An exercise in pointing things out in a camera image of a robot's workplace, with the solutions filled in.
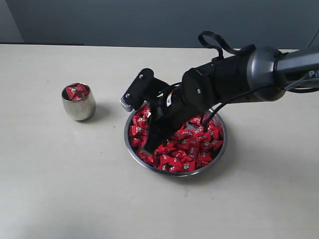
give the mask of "metal bowl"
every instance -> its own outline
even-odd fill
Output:
[[[211,161],[209,164],[205,165],[204,167],[198,168],[194,171],[190,171],[190,172],[165,172],[165,171],[161,171],[153,166],[150,166],[148,164],[146,164],[145,162],[143,162],[133,151],[131,145],[130,145],[130,141],[129,141],[129,130],[130,130],[130,126],[132,125],[132,117],[133,115],[135,115],[136,111],[132,112],[128,118],[128,120],[126,121],[125,124],[125,128],[124,128],[124,141],[125,141],[125,145],[129,150],[129,153],[131,154],[131,156],[133,157],[133,159],[135,159],[141,166],[143,166],[144,168],[147,168],[153,172],[156,173],[160,173],[163,175],[167,175],[167,176],[174,176],[174,177],[186,177],[186,176],[190,176],[190,175],[194,175],[200,172],[203,172],[205,170],[207,170],[208,168],[210,168],[211,166],[213,166],[214,164],[216,164],[220,158],[223,156],[225,150],[226,150],[226,146],[227,146],[227,130],[226,130],[226,125],[224,123],[224,121],[222,120],[222,118],[216,114],[214,116],[214,118],[212,119],[214,125],[219,129],[220,132],[220,137],[224,140],[223,145],[221,146],[221,148],[219,148],[217,151],[215,151],[215,155],[214,155],[214,159],[213,161]]]

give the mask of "bowl of candy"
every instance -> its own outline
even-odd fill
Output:
[[[201,116],[186,122],[170,139],[160,145],[153,155],[142,152],[151,116],[148,105],[143,105],[129,116],[124,140],[131,156],[143,167],[167,176],[185,177],[207,170],[217,163],[225,152],[227,130],[216,114],[205,132]]]

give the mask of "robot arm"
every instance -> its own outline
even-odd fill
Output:
[[[232,54],[224,58],[222,48],[209,45],[204,35],[213,36]],[[144,152],[152,154],[184,122],[221,103],[215,113],[229,103],[276,101],[286,91],[307,93],[319,90],[319,47],[283,54],[272,47],[249,45],[234,50],[215,33],[203,32],[200,42],[218,50],[219,56],[191,68],[182,82],[173,85],[143,69],[121,98],[127,111],[139,109],[146,101],[151,108],[148,139]]]

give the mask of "white table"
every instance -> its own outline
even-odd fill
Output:
[[[319,94],[221,110],[229,144],[213,168],[170,178],[125,148],[119,98],[144,67],[169,83],[207,49],[0,45],[0,239],[314,239]],[[87,83],[88,122],[61,91]]]

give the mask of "metal cup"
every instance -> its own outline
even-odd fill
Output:
[[[67,87],[75,87],[79,83],[74,83],[68,85]],[[62,91],[62,101],[63,106],[66,113],[74,120],[81,121],[87,120],[94,115],[96,104],[91,89],[88,85],[83,84],[86,89],[89,91],[89,94],[79,100],[79,101],[71,101],[69,100],[68,94],[66,93],[65,88]]]

